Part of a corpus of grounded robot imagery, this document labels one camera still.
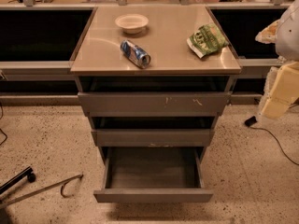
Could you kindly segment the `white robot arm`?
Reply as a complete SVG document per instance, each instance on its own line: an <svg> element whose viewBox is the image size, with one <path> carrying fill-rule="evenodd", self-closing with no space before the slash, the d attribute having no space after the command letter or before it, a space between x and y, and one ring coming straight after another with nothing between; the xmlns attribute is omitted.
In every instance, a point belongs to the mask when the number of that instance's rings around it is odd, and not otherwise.
<svg viewBox="0 0 299 224"><path fill-rule="evenodd" d="M299 98L299 0L295 0L279 20L255 36L264 44L275 44L282 62L267 74L264 95L259 104L259 118L278 119Z"/></svg>

